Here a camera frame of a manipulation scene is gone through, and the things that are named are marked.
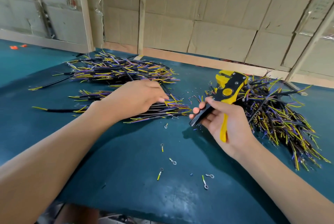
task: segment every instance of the green table surface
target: green table surface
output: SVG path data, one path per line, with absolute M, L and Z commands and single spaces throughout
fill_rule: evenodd
M 178 62 L 144 59 L 162 62 L 179 73 L 181 81 L 170 85 L 171 92 L 184 97 L 187 104 L 190 104 L 188 97 L 204 93 L 208 82 L 214 81 L 218 72 Z M 54 66 L 0 88 L 0 164 L 75 119 L 72 114 L 48 113 L 31 106 L 78 107 L 83 102 L 75 103 L 67 96 L 77 95 L 80 89 L 108 89 L 103 85 L 65 81 L 38 91 L 27 90 L 60 79 L 62 76 L 51 76 L 56 71 L 68 71 L 68 67 L 65 64 Z M 308 94 L 298 96 L 306 104 L 299 112 L 320 135 L 318 143 L 322 154 L 334 160 L 334 108 L 331 105 L 334 90 L 311 87 Z M 192 101 L 191 107 L 197 105 L 194 98 Z M 291 156 L 284 147 L 275 148 L 266 138 L 259 140 L 294 170 Z M 169 157 L 177 161 L 177 165 L 173 165 Z M 297 174 L 334 201 L 334 167 L 325 162 L 321 164 L 322 169 L 301 170 Z M 164 171 L 157 181 L 161 167 Z M 214 179 L 206 177 L 208 190 L 204 189 L 201 178 L 206 173 L 215 176 Z M 189 126 L 188 117 L 115 124 L 98 139 L 58 199 L 164 223 L 288 223 L 269 196 L 219 148 L 205 128 L 194 131 Z

